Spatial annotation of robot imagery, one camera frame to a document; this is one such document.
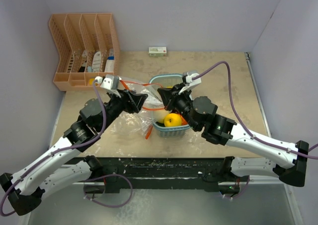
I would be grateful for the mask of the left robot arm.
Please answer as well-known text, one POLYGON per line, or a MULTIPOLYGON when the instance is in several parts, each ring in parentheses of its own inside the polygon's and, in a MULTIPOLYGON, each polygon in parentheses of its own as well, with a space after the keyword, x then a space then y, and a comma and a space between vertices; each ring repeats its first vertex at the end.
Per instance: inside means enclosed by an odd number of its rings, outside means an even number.
POLYGON ((5 201, 9 201, 13 211, 1 211, 0 215, 26 215, 44 199, 68 185, 116 176, 115 172, 106 174, 103 165, 93 155, 67 169, 61 166, 100 140, 122 112, 140 112, 147 97, 147 94, 125 89, 117 90, 108 102, 103 102, 99 94, 96 99, 87 101, 78 119, 44 154, 16 173, 1 175, 0 185, 5 194, 0 204, 3 206, 5 201))

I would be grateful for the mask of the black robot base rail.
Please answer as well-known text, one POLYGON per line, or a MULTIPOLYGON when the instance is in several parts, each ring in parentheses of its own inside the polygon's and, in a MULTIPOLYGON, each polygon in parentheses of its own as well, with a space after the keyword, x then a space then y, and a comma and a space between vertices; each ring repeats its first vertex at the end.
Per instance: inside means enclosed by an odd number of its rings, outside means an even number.
POLYGON ((76 157, 65 163, 70 167, 86 161, 93 167, 92 178, 106 179, 106 193, 121 189, 204 190, 237 194, 248 176, 234 175, 232 161, 225 158, 117 158, 76 157))

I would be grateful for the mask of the clear zip top bag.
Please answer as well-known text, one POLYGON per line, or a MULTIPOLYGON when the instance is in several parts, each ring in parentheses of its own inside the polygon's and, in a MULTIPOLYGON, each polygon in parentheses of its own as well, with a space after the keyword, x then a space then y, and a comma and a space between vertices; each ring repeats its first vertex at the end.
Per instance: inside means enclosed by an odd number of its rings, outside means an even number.
POLYGON ((137 79, 129 77, 120 77, 120 82, 123 87, 129 91, 140 94, 146 94, 147 99, 143 104, 143 109, 148 111, 161 111, 164 110, 163 102, 159 96, 158 89, 163 88, 160 83, 142 82, 137 79))

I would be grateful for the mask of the yellow apple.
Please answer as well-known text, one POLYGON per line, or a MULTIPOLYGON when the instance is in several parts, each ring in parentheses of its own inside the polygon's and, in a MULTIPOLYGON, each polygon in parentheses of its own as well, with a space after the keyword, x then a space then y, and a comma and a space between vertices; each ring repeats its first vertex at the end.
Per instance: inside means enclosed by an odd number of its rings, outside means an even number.
POLYGON ((169 113, 165 116, 163 123, 165 127, 178 127, 182 125, 182 119, 179 114, 169 113))

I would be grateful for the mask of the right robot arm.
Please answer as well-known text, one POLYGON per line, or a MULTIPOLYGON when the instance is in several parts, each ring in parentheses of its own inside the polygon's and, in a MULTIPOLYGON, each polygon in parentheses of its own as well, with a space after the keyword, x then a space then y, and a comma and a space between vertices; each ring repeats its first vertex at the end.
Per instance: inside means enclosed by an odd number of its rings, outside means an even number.
POLYGON ((184 83, 172 88, 159 88, 166 110, 177 111, 195 132, 214 145, 247 150, 258 158, 235 157, 221 168, 226 181, 248 175, 277 177, 281 182, 303 187, 305 184, 309 144, 289 143, 249 130, 242 121, 236 122, 217 113, 217 105, 206 96, 191 99, 184 83))

